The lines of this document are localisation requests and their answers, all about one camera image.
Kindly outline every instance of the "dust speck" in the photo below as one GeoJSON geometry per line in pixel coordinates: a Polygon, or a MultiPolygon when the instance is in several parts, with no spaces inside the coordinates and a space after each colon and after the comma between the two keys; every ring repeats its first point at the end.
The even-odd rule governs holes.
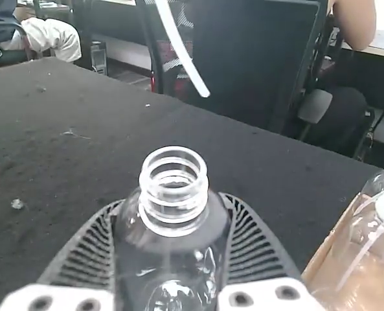
{"type": "Polygon", "coordinates": [[[10,205],[14,208],[14,209],[22,209],[25,207],[25,204],[20,200],[20,199],[14,199],[10,205]]]}
{"type": "Polygon", "coordinates": [[[47,88],[43,86],[37,86],[36,91],[38,91],[38,93],[44,93],[47,91],[47,88]]]}

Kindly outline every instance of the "water bottle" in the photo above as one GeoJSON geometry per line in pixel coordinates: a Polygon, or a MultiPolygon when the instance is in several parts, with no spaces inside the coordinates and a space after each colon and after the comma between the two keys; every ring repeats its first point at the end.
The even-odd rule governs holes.
{"type": "Polygon", "coordinates": [[[378,198],[378,196],[384,191],[384,170],[378,172],[374,176],[372,176],[366,183],[363,189],[360,191],[359,196],[357,198],[358,205],[355,211],[355,215],[359,214],[364,207],[374,207],[374,204],[369,204],[367,200],[374,201],[378,198]]]}
{"type": "Polygon", "coordinates": [[[336,236],[310,284],[331,311],[384,311],[384,191],[336,236]]]}
{"type": "Polygon", "coordinates": [[[152,152],[115,224],[117,310],[214,310],[230,226],[200,155],[152,152]]]}

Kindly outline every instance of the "white tube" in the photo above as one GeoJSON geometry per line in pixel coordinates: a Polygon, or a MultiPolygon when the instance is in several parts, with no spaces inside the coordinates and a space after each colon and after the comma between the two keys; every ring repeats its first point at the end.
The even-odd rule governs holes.
{"type": "Polygon", "coordinates": [[[182,63],[185,71],[189,75],[192,83],[202,97],[209,97],[210,92],[200,77],[198,70],[194,67],[193,61],[187,53],[186,47],[183,44],[183,41],[180,37],[179,31],[177,30],[172,11],[168,5],[167,0],[155,0],[157,5],[157,10],[161,21],[163,22],[164,29],[166,30],[167,36],[172,43],[173,49],[179,57],[180,62],[182,63]]]}

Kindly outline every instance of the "mesh chair back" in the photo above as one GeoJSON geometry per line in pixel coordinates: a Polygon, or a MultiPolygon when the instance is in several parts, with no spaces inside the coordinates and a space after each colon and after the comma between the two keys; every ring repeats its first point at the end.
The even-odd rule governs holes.
{"type": "MultiPolygon", "coordinates": [[[[193,0],[168,0],[177,29],[192,57],[193,0]]],[[[186,86],[190,81],[160,19],[155,0],[136,0],[146,41],[152,58],[154,91],[186,100],[186,86]]]]}

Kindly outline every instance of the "debris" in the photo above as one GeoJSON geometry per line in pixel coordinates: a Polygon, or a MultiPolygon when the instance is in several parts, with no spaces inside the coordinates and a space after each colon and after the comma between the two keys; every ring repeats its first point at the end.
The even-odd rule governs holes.
{"type": "Polygon", "coordinates": [[[91,139],[90,137],[75,134],[72,128],[70,128],[66,132],[63,132],[61,135],[71,135],[71,136],[78,137],[78,138],[91,139]]]}
{"type": "Polygon", "coordinates": [[[47,91],[47,88],[43,86],[37,86],[36,91],[38,91],[39,93],[44,93],[47,91]]]}
{"type": "Polygon", "coordinates": [[[10,204],[14,209],[22,209],[25,207],[25,204],[20,199],[14,199],[10,204]]]}

